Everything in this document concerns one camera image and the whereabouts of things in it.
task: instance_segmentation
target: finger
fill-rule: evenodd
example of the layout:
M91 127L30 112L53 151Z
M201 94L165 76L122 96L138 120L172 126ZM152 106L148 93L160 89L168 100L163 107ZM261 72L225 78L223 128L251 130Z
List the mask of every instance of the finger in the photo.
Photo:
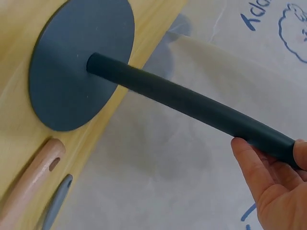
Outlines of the finger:
M297 170L297 174L302 178L304 182L307 182L307 172L304 170Z
M289 190L295 189L304 182L298 173L286 163L277 161L272 164L272 168L280 184Z
M275 182L256 152L246 141L235 138L231 142L231 147L254 200L258 203L263 193Z
M274 157L264 154L259 149L253 147L253 150L258 155L259 159L262 161L264 167L268 170L269 174L271 175L272 179L274 180L275 184L279 184L278 178L275 175L274 170L271 168L271 164L276 162L277 160Z
M294 144L293 156L297 165L307 171L307 142L297 140Z

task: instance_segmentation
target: round disc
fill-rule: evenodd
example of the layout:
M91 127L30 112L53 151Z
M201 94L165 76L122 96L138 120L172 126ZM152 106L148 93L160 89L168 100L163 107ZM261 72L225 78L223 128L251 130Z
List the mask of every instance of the round disc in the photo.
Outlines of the round disc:
M90 121L117 85L86 72L94 52L128 63L134 17L127 0L70 0L49 20L33 51L29 94L39 119L55 131Z

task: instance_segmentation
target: gray handle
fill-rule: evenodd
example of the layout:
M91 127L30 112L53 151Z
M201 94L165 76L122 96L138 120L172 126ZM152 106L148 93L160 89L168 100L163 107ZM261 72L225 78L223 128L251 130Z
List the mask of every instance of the gray handle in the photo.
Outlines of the gray handle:
M66 195L68 194L69 188L72 183L72 175L68 174L64 180L61 182L59 185L53 200L51 201L49 210L46 214L44 223L43 223L43 228L42 230L50 230L58 213L59 210L61 209L63 202L66 198Z
M154 74L94 53L87 71L202 121L233 137L240 137L294 168L295 141L230 107Z

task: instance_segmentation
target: wooden handle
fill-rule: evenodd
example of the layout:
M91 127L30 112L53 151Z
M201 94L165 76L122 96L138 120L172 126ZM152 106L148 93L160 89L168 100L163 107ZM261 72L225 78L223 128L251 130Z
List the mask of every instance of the wooden handle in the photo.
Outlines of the wooden handle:
M63 143L49 140L22 175L0 213L0 230L12 230L28 203L65 153Z

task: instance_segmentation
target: dark gray rod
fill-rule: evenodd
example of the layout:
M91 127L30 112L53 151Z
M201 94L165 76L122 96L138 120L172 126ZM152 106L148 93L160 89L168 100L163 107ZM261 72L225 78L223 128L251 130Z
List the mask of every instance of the dark gray rod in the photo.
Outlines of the dark gray rod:
M192 90L98 53L87 71L178 110L233 137L245 139L277 159L299 168L293 157L295 141L284 134Z

